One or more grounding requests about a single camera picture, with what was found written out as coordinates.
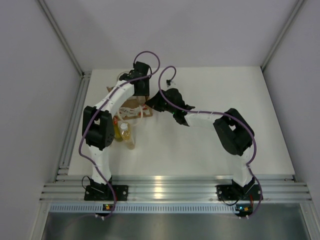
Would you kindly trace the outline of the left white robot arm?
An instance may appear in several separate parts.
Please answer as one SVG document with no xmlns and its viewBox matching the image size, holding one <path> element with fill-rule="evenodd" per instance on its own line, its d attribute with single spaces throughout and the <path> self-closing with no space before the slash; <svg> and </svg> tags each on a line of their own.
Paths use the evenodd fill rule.
<svg viewBox="0 0 320 240">
<path fill-rule="evenodd" d="M 88 146 L 90 156 L 82 153 L 81 145 L 79 154 L 93 164 L 91 178 L 98 184 L 95 193 L 102 200 L 109 199 L 113 194 L 113 187 L 109 185 L 112 174 L 108 150 L 115 138 L 113 117 L 127 99 L 149 96 L 151 73 L 149 65 L 135 62 L 133 69 L 120 76 L 105 98 L 94 106 L 86 106 L 83 110 L 80 143 Z"/>
</svg>

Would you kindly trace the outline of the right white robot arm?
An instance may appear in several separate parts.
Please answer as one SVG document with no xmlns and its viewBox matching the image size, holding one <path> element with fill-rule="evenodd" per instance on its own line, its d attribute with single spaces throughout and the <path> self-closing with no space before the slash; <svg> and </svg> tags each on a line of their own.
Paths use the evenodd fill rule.
<svg viewBox="0 0 320 240">
<path fill-rule="evenodd" d="M 242 115 L 230 108 L 226 112 L 194 110 L 185 104 L 178 89 L 159 90 L 145 102 L 158 112 L 169 112 L 175 121 L 187 127 L 202 127 L 214 130 L 224 150 L 231 156 L 233 178 L 227 191 L 219 194 L 221 200 L 244 200 L 255 185 L 250 164 L 257 154 L 255 133 Z"/>
</svg>

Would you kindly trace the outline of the burlap watermelon canvas bag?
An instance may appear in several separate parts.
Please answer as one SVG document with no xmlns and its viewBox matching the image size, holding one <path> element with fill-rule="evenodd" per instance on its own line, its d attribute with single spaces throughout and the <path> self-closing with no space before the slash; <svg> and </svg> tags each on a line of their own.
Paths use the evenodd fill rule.
<svg viewBox="0 0 320 240">
<path fill-rule="evenodd" d="M 136 96 L 128 98 L 118 110 L 118 118 L 123 120 L 138 119 L 143 114 L 143 117 L 151 117 L 152 111 L 149 107 L 139 105 Z"/>
</svg>

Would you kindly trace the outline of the white cap amber bottle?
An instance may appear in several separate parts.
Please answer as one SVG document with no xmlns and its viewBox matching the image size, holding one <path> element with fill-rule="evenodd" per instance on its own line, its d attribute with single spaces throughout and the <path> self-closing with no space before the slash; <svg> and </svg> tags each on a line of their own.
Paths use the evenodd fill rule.
<svg viewBox="0 0 320 240">
<path fill-rule="evenodd" d="M 135 140 L 129 123 L 123 122 L 120 127 L 120 135 L 125 142 L 128 149 L 133 150 L 135 148 Z"/>
</svg>

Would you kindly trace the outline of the grey cap clear jar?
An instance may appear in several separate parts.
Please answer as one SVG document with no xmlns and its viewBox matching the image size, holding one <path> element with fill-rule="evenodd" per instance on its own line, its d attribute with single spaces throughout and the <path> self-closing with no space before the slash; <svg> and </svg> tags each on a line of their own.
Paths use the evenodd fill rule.
<svg viewBox="0 0 320 240">
<path fill-rule="evenodd" d="M 145 104 L 145 102 L 147 101 L 147 97 L 146 96 L 137 96 L 136 100 L 139 103 L 139 105 L 143 106 Z"/>
</svg>

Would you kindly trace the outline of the red cap yellow bottle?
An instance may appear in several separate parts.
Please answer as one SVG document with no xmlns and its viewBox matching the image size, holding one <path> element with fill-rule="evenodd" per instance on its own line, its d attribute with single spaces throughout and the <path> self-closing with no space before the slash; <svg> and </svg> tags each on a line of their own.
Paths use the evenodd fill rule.
<svg viewBox="0 0 320 240">
<path fill-rule="evenodd" d="M 121 133 L 120 133 L 117 117 L 113 117 L 113 127 L 114 127 L 114 139 L 117 142 L 122 142 L 123 138 L 122 138 Z"/>
</svg>

